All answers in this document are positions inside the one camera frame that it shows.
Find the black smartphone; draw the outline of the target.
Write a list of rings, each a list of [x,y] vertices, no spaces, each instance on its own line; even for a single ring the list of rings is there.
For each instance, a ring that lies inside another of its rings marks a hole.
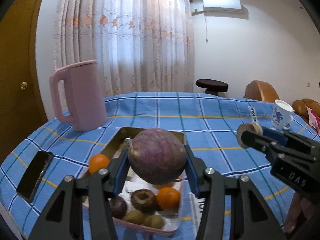
[[[17,194],[25,201],[29,203],[33,201],[40,181],[53,157],[54,155],[51,152],[46,151],[38,151],[33,157],[16,189]]]

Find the dark round stool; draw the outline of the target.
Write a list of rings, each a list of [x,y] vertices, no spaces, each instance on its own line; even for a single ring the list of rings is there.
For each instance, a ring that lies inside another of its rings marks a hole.
[[[215,96],[218,96],[219,93],[226,93],[228,91],[227,83],[212,79],[198,79],[196,85],[197,87],[205,88],[205,93]]]

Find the small orange tangerine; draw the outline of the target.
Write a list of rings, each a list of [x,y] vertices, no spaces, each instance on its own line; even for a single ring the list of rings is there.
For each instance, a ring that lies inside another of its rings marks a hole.
[[[96,154],[92,156],[89,160],[88,172],[93,175],[95,172],[99,171],[101,168],[107,168],[110,159],[103,154]]]
[[[172,182],[169,182],[169,183],[166,183],[166,184],[161,184],[161,185],[156,185],[156,184],[153,184],[152,186],[158,190],[162,189],[162,188],[165,188],[165,187],[173,187],[175,184],[174,181]]]

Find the dark purple small fruit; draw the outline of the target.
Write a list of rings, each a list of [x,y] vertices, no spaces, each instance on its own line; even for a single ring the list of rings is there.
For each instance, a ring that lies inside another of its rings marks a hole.
[[[109,206],[112,216],[117,219],[123,219],[127,213],[127,203],[121,196],[109,200]]]

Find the blue plaid tablecloth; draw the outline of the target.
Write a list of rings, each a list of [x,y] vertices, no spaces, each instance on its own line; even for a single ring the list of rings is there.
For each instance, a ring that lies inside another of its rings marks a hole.
[[[254,108],[262,126],[272,127],[274,105],[250,99],[227,99],[196,93],[131,93],[104,100],[107,121],[89,132],[76,132],[70,124],[52,119],[36,125],[18,140],[1,165],[1,205],[10,213],[25,236],[66,175],[80,177],[91,156],[100,153],[122,127],[159,127],[183,132],[194,155],[221,174],[247,175],[265,198],[279,223],[291,204],[293,189],[270,174],[265,156],[241,148],[236,130],[251,121]],[[32,203],[21,198],[16,188],[34,155],[52,152],[53,161],[44,174]]]

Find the white air conditioner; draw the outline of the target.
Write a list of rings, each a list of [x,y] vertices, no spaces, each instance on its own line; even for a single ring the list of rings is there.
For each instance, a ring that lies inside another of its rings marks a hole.
[[[242,5],[239,0],[202,0],[202,10],[195,10],[192,15],[198,15],[205,12],[221,12],[242,14]]]

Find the floral sheer curtain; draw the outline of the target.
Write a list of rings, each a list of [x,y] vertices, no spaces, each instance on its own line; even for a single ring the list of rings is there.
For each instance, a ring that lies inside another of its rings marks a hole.
[[[191,0],[58,0],[55,66],[96,60],[104,96],[192,92]]]

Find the pink cloth on sofa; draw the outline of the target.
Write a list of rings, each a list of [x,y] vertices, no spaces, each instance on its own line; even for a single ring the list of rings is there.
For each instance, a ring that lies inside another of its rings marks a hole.
[[[320,135],[320,120],[318,115],[309,107],[306,108],[309,116],[309,125]]]

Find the large orange tangerine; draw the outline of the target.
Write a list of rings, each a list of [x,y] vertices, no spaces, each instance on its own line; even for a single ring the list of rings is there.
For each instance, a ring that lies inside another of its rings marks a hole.
[[[177,210],[180,205],[180,192],[172,187],[164,187],[158,191],[156,199],[161,209]]]

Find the green kiwi fruit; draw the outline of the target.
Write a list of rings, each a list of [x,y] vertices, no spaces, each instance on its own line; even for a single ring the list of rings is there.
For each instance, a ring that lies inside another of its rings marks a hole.
[[[146,218],[147,216],[144,213],[142,213],[142,211],[132,210],[124,216],[123,221],[132,224],[142,225]]]
[[[165,221],[163,220],[161,215],[151,215],[146,217],[142,226],[155,228],[155,229],[162,229],[165,225]]]

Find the dark brown wrinkled fruit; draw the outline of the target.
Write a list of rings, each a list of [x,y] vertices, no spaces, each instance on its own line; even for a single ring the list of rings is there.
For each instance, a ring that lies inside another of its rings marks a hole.
[[[136,190],[131,194],[131,204],[142,213],[152,213],[156,210],[156,197],[150,190]]]

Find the brown wooden door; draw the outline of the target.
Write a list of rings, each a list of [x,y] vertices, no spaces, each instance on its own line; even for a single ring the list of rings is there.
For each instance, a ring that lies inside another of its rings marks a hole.
[[[15,0],[1,20],[1,161],[47,121],[35,63],[42,0]]]

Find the white blue-print cup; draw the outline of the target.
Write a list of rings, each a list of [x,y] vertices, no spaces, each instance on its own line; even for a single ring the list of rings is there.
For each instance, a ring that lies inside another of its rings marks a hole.
[[[285,101],[275,100],[272,114],[272,125],[276,129],[288,130],[291,128],[294,118],[294,109]]]

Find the brown leather sofa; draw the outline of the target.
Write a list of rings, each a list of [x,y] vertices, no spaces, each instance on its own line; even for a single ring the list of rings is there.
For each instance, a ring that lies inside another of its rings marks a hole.
[[[279,96],[274,87],[268,82],[253,80],[245,89],[244,98],[264,102],[274,102]],[[319,102],[312,99],[296,100],[292,104],[295,113],[309,122],[308,108],[319,117]]]

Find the large purple passion fruit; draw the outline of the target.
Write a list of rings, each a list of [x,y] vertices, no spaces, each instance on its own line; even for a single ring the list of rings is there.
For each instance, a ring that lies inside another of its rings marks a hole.
[[[129,142],[129,163],[133,171],[149,184],[166,184],[184,170],[184,144],[171,132],[149,128]]]

